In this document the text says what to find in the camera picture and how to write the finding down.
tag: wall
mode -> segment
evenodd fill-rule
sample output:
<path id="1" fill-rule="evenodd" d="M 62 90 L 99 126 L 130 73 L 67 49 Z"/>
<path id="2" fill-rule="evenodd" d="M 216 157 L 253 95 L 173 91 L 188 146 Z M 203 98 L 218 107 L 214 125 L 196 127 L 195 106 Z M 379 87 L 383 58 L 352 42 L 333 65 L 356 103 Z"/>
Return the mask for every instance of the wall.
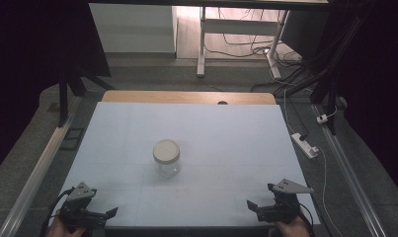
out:
<path id="1" fill-rule="evenodd" d="M 175 52 L 176 8 L 90 4 L 105 52 Z"/>

